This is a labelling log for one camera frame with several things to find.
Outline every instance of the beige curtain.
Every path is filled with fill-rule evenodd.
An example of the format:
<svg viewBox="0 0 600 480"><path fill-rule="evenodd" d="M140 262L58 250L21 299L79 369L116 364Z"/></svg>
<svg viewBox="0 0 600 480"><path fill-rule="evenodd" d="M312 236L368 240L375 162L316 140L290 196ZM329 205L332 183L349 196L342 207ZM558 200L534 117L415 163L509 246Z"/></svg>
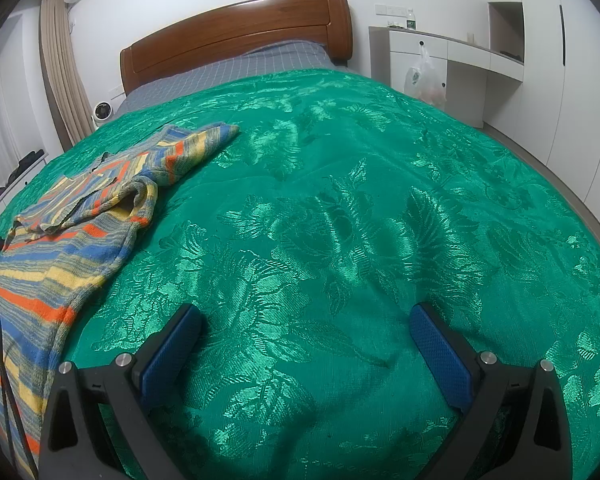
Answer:
<svg viewBox="0 0 600 480"><path fill-rule="evenodd" d="M49 84L75 145L93 133L91 108L75 65L64 0L42 0L40 39Z"/></svg>

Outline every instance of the gray bed sheet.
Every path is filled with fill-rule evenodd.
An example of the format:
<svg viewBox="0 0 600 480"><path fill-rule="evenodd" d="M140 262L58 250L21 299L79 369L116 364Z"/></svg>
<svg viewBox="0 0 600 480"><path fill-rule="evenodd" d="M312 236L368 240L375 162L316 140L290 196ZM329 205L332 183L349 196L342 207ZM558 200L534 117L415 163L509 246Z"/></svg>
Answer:
<svg viewBox="0 0 600 480"><path fill-rule="evenodd" d="M142 85L126 97L114 117L166 103L229 81L302 68L348 71L347 68L335 66L321 44L304 40L280 41L241 56L223 59Z"/></svg>

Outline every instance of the water bottle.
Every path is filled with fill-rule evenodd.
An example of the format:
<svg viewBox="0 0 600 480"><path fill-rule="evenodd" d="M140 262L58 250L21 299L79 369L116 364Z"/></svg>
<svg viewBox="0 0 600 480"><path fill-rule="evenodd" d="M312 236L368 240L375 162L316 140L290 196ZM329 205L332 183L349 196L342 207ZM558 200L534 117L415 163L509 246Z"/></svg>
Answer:
<svg viewBox="0 0 600 480"><path fill-rule="evenodd" d="M413 9L407 9L407 28L416 30L416 15L413 13Z"/></svg>

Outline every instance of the striped sweater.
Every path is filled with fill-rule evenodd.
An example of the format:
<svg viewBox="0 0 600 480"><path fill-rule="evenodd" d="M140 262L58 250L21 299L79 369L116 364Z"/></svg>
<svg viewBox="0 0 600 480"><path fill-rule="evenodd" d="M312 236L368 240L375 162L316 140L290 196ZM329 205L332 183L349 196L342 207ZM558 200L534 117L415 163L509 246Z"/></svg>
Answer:
<svg viewBox="0 0 600 480"><path fill-rule="evenodd" d="M174 184L237 133L224 123L196 132L165 126L60 178L14 219L0 254L0 315L5 364L34 456L62 345L82 304L129 257L138 229L151 221L158 187ZM6 449L1 389L0 438ZM22 446L15 447L29 473Z"/></svg>

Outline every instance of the wardrobe handle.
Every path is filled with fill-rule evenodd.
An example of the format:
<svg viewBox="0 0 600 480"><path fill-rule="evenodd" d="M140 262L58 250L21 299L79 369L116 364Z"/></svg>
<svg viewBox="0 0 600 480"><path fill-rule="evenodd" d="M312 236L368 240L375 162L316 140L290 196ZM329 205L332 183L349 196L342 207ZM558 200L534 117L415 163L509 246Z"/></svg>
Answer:
<svg viewBox="0 0 600 480"><path fill-rule="evenodd" d="M567 42L564 37L564 13L560 5L560 23L562 24L562 66L567 66Z"/></svg>

